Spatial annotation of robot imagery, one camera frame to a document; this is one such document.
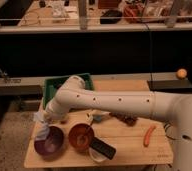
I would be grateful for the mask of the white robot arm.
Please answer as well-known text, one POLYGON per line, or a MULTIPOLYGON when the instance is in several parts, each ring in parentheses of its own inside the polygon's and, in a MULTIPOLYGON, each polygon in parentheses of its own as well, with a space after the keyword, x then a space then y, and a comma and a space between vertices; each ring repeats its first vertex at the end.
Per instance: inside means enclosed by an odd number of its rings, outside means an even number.
POLYGON ((45 111, 64 119, 70 109, 96 109, 168 122, 177 130, 173 171, 192 171, 192 93, 156 91, 92 91, 70 76, 47 103, 45 111))

